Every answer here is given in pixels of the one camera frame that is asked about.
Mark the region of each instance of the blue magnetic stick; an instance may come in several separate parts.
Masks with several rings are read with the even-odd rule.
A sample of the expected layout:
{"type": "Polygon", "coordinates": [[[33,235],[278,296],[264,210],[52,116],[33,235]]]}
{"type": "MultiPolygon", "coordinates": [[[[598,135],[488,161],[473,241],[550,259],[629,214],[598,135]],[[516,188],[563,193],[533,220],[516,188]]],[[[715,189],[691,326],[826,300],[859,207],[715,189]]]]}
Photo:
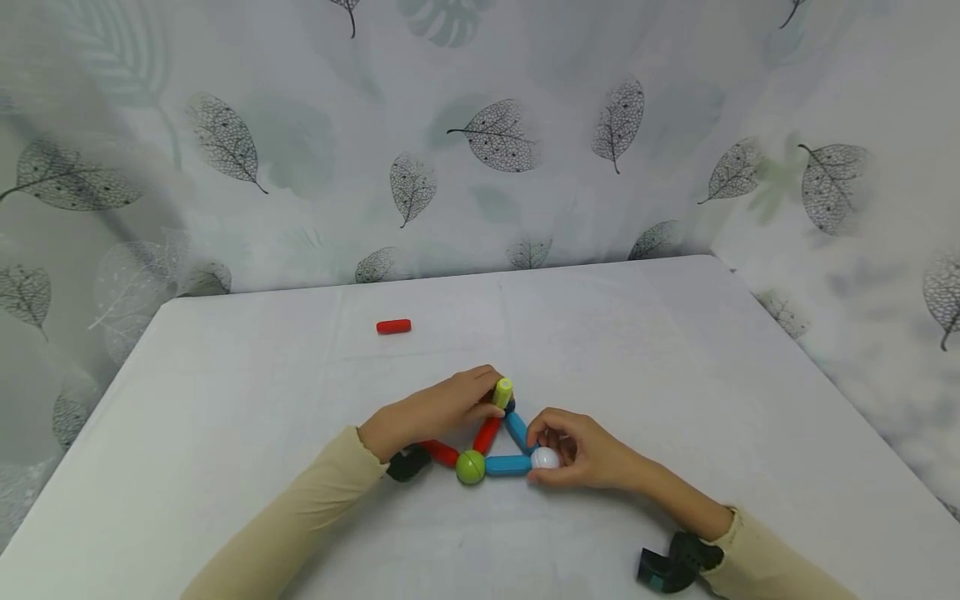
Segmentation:
{"type": "Polygon", "coordinates": [[[503,418],[503,423],[507,426],[507,432],[510,433],[510,437],[514,439],[514,442],[523,450],[524,454],[529,455],[540,447],[536,442],[534,442],[533,447],[527,447],[527,424],[523,422],[523,419],[520,418],[520,415],[518,415],[516,411],[507,413],[507,416],[503,418]]]}
{"type": "Polygon", "coordinates": [[[487,457],[487,474],[490,477],[526,475],[531,468],[533,468],[533,463],[526,454],[487,457]]]}

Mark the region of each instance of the red block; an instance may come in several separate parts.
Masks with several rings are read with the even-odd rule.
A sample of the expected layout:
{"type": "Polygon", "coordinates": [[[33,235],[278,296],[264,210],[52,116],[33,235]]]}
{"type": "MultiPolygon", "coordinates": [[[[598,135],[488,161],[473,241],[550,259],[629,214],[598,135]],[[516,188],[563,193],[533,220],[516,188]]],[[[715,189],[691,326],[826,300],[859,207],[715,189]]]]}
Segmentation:
{"type": "Polygon", "coordinates": [[[436,440],[424,440],[423,442],[420,442],[420,446],[430,453],[430,457],[433,460],[441,465],[450,468],[457,467],[457,459],[460,457],[460,452],[457,452],[443,442],[437,442],[436,440]]]}
{"type": "Polygon", "coordinates": [[[480,425],[480,431],[477,437],[473,439],[473,449],[477,452],[487,455],[490,452],[490,446],[493,445],[493,439],[496,438],[496,432],[500,429],[500,417],[490,417],[480,425]]]}
{"type": "Polygon", "coordinates": [[[397,319],[395,321],[381,321],[376,324],[376,332],[380,335],[391,335],[394,333],[406,333],[410,331],[412,325],[409,319],[397,319]]]}

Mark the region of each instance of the triangle toy structure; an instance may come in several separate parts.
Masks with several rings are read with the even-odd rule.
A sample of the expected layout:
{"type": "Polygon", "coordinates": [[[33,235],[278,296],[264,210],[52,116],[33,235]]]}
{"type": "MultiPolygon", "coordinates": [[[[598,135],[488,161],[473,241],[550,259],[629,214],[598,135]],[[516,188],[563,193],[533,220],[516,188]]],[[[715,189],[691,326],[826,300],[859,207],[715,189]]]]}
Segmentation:
{"type": "Polygon", "coordinates": [[[487,475],[490,477],[522,476],[526,475],[531,468],[559,467],[560,459],[552,449],[541,447],[537,443],[532,447],[527,446],[527,425],[516,413],[516,401],[513,396],[514,384],[510,379],[504,377],[497,381],[493,389],[492,403],[502,408],[506,415],[503,419],[490,417],[485,420],[473,439],[472,449],[458,452],[437,440],[421,442],[420,446],[434,461],[455,469],[457,478],[470,486],[480,483],[487,475]],[[487,456],[501,424],[506,427],[510,437],[523,452],[522,454],[487,456]]]}

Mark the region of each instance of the black wrist strap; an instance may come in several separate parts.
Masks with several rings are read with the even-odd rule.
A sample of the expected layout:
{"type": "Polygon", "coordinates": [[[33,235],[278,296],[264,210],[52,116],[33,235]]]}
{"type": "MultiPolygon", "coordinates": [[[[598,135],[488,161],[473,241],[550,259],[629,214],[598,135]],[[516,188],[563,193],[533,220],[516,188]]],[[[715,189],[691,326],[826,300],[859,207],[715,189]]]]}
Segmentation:
{"type": "Polygon", "coordinates": [[[405,483],[413,479],[417,473],[429,464],[430,453],[422,446],[414,444],[407,446],[390,459],[387,474],[394,481],[405,483]]]}
{"type": "Polygon", "coordinates": [[[675,593],[689,588],[702,571],[715,568],[723,557],[723,550],[717,546],[682,531],[670,541],[668,556],[643,549],[636,580],[650,589],[675,593]]]}

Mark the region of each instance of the leaf pattern curtain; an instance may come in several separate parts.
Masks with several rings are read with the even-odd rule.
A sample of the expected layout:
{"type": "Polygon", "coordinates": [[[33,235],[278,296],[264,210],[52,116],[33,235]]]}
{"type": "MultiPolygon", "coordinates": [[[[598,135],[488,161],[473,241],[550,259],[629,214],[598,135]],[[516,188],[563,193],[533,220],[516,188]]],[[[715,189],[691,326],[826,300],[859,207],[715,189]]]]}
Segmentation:
{"type": "Polygon", "coordinates": [[[704,252],[958,514],[956,3],[3,12],[0,549],[166,301],[704,252]]]}

